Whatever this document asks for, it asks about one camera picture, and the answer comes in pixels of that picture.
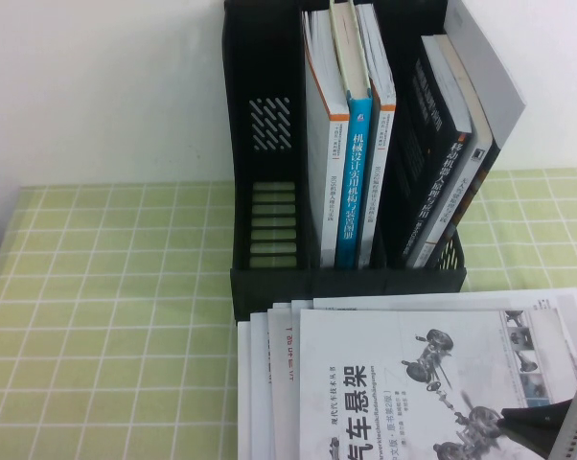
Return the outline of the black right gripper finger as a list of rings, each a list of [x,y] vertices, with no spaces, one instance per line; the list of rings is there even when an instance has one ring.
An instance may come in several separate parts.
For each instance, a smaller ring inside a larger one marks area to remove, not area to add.
[[[501,410],[501,433],[535,453],[551,453],[573,400]]]

